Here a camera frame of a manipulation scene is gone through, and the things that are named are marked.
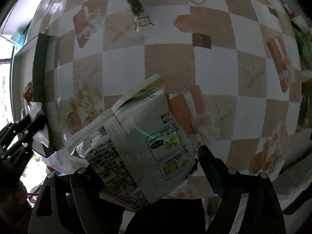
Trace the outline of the white green snack bag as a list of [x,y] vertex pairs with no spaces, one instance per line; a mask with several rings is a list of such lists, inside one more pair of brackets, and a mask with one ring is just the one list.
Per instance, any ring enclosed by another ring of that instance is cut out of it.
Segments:
[[87,160],[110,199],[137,211],[197,171],[189,137],[169,109],[167,84],[155,74],[66,142]]

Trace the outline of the red snack packet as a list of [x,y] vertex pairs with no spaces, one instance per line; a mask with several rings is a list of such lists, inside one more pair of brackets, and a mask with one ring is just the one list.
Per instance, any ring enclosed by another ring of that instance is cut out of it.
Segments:
[[23,91],[23,98],[27,103],[32,101],[33,97],[33,85],[32,82],[29,82]]

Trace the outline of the white snack packet in bin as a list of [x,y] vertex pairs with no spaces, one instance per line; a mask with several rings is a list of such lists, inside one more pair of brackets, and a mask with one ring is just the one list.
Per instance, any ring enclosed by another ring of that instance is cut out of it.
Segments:
[[27,130],[32,135],[32,148],[43,157],[48,157],[50,150],[48,118],[40,102],[24,102],[22,117],[27,121]]

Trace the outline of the dark green storage bin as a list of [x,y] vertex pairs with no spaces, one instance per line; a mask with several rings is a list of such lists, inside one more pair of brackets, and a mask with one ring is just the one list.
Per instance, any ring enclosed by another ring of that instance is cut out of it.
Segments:
[[13,58],[10,69],[10,98],[14,121],[20,121],[23,111],[26,110],[23,92],[28,83],[32,83],[33,89],[31,102],[40,103],[45,117],[48,116],[45,102],[45,64],[49,38],[46,34],[37,34]]

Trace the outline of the checkered patterned tablecloth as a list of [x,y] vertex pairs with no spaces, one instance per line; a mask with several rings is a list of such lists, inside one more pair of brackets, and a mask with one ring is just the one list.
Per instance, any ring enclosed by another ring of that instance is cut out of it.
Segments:
[[279,175],[300,107],[299,53],[280,0],[42,0],[45,99],[56,149],[154,74],[196,145]]

